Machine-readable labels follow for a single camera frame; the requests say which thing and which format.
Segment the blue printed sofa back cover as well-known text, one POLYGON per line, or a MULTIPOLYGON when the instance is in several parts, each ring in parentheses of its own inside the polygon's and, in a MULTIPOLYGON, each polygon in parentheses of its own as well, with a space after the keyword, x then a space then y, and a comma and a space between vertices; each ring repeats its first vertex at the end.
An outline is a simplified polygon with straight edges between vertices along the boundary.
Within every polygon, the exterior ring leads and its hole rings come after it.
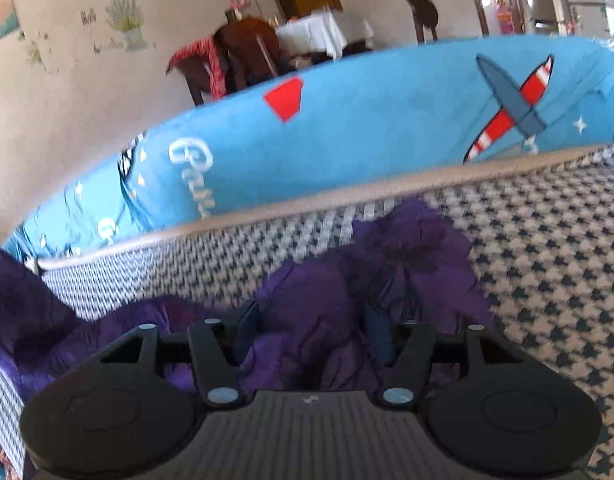
POLYGON ((330 188, 613 138, 613 41, 499 36, 358 54, 138 134, 4 249, 78 257, 330 188))

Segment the red patterned cloth on chair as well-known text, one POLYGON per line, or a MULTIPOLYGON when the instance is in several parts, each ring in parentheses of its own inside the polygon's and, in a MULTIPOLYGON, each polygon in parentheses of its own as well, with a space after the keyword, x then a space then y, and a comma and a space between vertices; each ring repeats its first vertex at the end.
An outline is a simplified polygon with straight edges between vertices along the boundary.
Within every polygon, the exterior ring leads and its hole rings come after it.
POLYGON ((178 49, 169 59, 166 74, 178 70, 194 90, 211 97, 213 101, 227 94, 226 70, 222 67, 219 49, 213 36, 194 41, 178 49))

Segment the dark wooden chair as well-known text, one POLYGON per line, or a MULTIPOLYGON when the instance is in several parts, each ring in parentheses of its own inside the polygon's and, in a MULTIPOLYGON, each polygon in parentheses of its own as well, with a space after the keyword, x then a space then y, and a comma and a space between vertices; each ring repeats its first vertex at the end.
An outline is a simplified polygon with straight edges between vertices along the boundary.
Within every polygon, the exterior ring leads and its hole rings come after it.
MULTIPOLYGON (((227 96, 294 70, 280 47, 275 29, 261 18, 248 16, 228 23, 211 36, 226 70, 227 96)), ((192 84, 190 89, 193 98, 202 93, 194 90, 192 84)))
POLYGON ((418 44, 425 44, 425 32, 429 31, 432 40, 437 41, 437 25, 439 15, 435 4, 431 0, 406 0, 410 6, 414 24, 415 37, 418 44))

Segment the houndstooth sofa seat cover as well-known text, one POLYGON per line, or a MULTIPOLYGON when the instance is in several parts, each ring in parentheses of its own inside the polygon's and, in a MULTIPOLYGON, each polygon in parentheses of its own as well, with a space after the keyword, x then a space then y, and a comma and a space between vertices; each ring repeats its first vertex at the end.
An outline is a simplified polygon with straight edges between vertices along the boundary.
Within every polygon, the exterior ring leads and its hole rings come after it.
MULTIPOLYGON (((472 241, 471 257, 505 333, 589 393, 604 429, 592 457, 614 479, 614 148, 530 174, 425 194, 472 241)), ((88 318, 151 292, 235 301, 280 264, 346 244, 357 220, 392 200, 192 233, 72 261, 47 285, 88 318)))

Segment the white clothed dining table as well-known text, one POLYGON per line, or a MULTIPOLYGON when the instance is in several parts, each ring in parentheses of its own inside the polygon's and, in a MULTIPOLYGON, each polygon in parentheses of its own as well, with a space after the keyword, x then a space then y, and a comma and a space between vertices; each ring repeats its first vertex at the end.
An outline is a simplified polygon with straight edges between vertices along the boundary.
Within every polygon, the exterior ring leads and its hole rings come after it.
POLYGON ((373 29, 362 16, 338 10, 319 11, 286 22, 275 30, 281 48, 290 55, 323 52, 341 58, 343 51, 359 41, 372 41, 373 29))

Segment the purple floral garment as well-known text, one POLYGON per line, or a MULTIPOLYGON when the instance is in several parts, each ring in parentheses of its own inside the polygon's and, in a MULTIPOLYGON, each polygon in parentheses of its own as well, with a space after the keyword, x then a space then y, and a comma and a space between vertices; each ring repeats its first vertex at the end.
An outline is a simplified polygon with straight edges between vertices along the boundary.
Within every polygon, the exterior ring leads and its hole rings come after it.
MULTIPOLYGON (((395 358, 393 326, 427 324, 448 335, 471 323, 492 327, 471 248, 411 198, 356 222, 350 244, 283 264, 235 311, 241 388, 372 392, 395 358)), ((0 368, 22 399, 142 324, 172 334, 219 315, 211 304, 161 296, 86 321, 0 249, 0 368)))

